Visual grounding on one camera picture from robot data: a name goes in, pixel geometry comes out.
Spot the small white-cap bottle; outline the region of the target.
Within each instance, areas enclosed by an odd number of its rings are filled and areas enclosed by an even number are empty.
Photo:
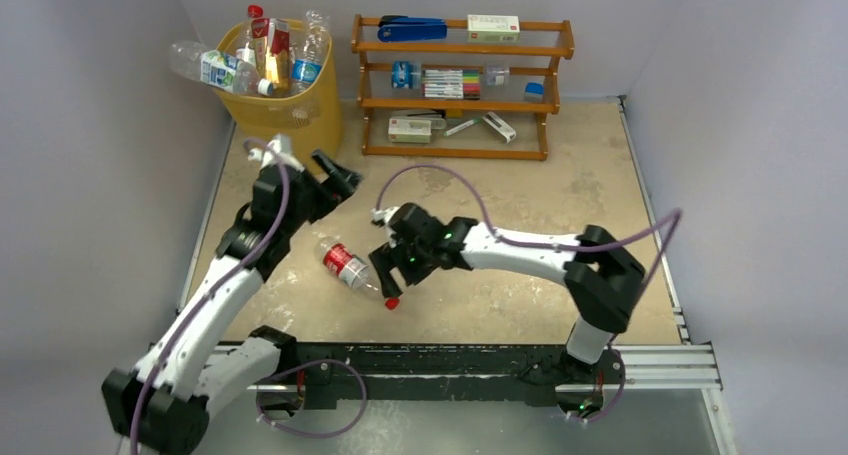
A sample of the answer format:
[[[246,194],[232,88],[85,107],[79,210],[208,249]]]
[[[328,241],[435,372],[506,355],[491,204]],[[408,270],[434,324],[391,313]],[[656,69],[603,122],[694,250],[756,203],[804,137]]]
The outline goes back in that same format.
[[[273,83],[248,61],[196,41],[174,42],[169,68],[177,75],[234,95],[270,97]]]

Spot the brown tea red bottle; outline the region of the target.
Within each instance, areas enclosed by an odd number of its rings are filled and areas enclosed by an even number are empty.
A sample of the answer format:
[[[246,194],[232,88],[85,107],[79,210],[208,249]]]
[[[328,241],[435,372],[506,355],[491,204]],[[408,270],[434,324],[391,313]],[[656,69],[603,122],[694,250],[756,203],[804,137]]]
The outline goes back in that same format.
[[[273,17],[256,18],[251,22],[251,34],[260,76],[273,86],[273,97],[284,97],[290,87],[289,23]]]

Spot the red-cap bottle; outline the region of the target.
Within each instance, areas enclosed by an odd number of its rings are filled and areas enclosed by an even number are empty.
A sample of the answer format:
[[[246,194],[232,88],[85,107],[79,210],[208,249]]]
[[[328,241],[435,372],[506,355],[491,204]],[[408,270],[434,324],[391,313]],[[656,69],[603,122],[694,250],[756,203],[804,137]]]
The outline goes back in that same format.
[[[382,283],[372,265],[350,251],[338,238],[322,237],[316,245],[315,253],[323,268],[353,293],[376,299],[390,311],[399,306],[398,298],[383,295]]]

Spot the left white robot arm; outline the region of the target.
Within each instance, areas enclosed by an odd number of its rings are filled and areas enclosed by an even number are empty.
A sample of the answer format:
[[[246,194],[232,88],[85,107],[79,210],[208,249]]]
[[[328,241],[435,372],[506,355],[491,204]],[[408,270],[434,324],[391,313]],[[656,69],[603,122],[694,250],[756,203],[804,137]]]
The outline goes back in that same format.
[[[290,253],[297,231],[332,213],[362,181],[315,150],[311,158],[325,174],[318,180],[281,143],[248,140],[248,157],[260,165],[252,197],[222,236],[198,290],[131,370],[114,369],[102,383],[112,427],[132,454],[191,454],[212,418],[250,385],[284,384],[314,365],[298,356],[294,337],[270,327],[255,330],[222,359],[211,358]]]

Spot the blue label clear bottle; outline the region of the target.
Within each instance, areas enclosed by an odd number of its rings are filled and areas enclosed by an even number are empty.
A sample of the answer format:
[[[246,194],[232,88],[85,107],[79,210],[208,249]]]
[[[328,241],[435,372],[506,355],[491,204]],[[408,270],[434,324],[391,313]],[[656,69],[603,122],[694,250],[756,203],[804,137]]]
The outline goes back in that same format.
[[[330,40],[329,16],[318,10],[308,10],[293,50],[291,81],[294,93],[306,91],[316,81],[324,66]]]

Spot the red white label bottle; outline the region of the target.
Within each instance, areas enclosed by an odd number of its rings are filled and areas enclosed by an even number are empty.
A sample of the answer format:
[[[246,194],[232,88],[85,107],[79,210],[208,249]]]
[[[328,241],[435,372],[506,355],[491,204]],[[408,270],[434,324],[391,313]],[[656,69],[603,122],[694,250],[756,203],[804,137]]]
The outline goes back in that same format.
[[[264,9],[259,5],[249,5],[247,8],[247,18],[242,23],[240,33],[237,37],[236,56],[252,65],[256,65],[256,54],[253,44],[253,22],[261,19],[264,15]]]

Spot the clear white-cap bottle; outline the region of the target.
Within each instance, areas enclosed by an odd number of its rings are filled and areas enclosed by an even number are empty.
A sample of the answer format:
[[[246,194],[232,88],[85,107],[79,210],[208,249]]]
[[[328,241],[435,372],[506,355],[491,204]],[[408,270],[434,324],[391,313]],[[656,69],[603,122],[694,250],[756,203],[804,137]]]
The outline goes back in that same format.
[[[284,107],[283,115],[288,126],[307,127],[320,117],[321,104],[313,98],[298,98]]]

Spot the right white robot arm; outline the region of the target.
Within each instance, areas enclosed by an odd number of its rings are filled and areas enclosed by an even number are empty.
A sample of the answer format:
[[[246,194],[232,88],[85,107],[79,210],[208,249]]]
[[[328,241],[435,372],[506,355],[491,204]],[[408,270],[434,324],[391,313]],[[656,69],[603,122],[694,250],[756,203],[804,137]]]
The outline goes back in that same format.
[[[388,305],[402,290],[392,273],[414,286],[437,269],[500,270],[544,279],[567,289],[578,318],[561,356],[564,374],[584,382],[596,374],[608,344],[624,333],[646,271],[607,230],[546,235],[489,228],[474,218],[444,224],[416,203],[375,209],[372,223],[387,233],[369,259]]]

